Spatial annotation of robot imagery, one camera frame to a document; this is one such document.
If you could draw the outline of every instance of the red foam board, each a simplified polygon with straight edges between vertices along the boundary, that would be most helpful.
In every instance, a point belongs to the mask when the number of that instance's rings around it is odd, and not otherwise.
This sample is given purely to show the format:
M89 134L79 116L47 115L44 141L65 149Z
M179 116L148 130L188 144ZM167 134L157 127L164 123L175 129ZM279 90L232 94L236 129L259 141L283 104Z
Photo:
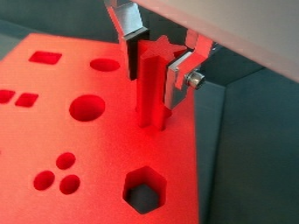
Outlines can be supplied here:
M31 34L0 66L0 223L199 223L192 92L140 128L119 45ZM140 214L127 191L147 184Z

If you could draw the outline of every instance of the circular hole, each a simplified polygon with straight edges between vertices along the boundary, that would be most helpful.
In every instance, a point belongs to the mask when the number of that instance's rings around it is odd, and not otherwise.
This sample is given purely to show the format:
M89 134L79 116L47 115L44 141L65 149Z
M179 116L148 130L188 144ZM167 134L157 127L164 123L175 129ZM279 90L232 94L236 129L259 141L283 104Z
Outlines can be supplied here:
M105 102L95 95L85 94L69 105L69 114L80 122L96 120L105 111Z
M43 171L37 174L33 180L33 187L39 191L44 191L52 186L55 175L51 171Z
M60 191L64 194L75 193L80 188L80 178L76 175L67 176L60 182Z
M93 59L89 66L100 72L113 72L120 68L117 61L112 59Z
M65 152L57 157L56 165L61 170L67 170L73 166L75 161L75 155L69 152Z

